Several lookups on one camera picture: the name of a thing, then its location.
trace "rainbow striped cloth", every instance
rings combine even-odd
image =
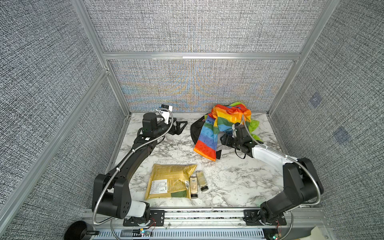
[[[216,105],[205,120],[194,151],[212,161],[216,161],[217,134],[219,132],[232,134],[232,125],[241,122],[243,115],[246,124],[249,125],[251,111],[244,104],[237,102],[228,107]]]

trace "food package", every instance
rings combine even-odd
[[[153,164],[145,199],[157,197],[186,197],[190,199],[189,177],[195,171],[196,166],[196,164]]]

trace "white marble surface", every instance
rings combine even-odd
[[[142,127],[142,113],[134,113],[125,134],[115,165],[129,152]],[[190,126],[202,113],[175,113],[177,120],[187,120],[181,135],[169,135],[158,144],[133,175],[129,188],[133,200],[149,202],[152,207],[256,207],[283,190],[283,178],[273,167],[250,158],[240,159],[234,149],[223,150],[221,159],[213,162],[193,151]],[[268,146],[280,149],[265,114],[252,114],[260,122],[253,132]],[[198,199],[157,198],[144,199],[152,166],[157,164],[197,164],[208,181],[208,192],[199,190]]]

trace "white label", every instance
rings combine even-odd
[[[149,194],[167,193],[167,179],[152,181],[151,191]]]

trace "gray fabric wall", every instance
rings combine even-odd
[[[271,116],[289,153],[314,162],[340,240],[384,230],[384,2],[341,0]]]
[[[266,112],[290,60],[111,60],[132,111],[169,104],[175,111],[210,111],[241,101]]]
[[[326,0],[84,0],[105,51],[300,52]]]
[[[1,239],[63,239],[92,206],[125,116],[105,80]]]
[[[101,66],[69,0],[0,5],[1,207]]]

